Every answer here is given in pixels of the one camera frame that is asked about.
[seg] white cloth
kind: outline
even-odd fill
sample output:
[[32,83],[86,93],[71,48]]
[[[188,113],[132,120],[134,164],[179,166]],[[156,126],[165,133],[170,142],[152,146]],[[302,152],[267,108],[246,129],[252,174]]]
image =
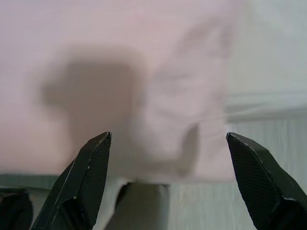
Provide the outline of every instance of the white cloth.
[[58,174],[110,130],[110,174],[233,179],[222,109],[237,7],[2,1],[0,171]]

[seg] pink fabric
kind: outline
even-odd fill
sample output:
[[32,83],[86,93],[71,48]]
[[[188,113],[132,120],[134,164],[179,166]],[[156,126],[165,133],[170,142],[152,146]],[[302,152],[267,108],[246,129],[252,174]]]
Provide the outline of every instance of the pink fabric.
[[58,174],[113,132],[109,174],[233,179],[225,62],[239,0],[1,3],[0,172]]

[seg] gray surface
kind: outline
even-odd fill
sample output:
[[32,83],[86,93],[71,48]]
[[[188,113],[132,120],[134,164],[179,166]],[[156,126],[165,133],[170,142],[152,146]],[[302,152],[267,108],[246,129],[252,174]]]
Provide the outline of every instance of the gray surface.
[[[229,128],[268,148],[279,164],[307,191],[307,119],[272,120]],[[101,230],[113,211],[119,182],[109,179],[94,230]],[[37,199],[36,210],[42,196]],[[171,186],[169,230],[253,230],[237,185],[181,184]]]

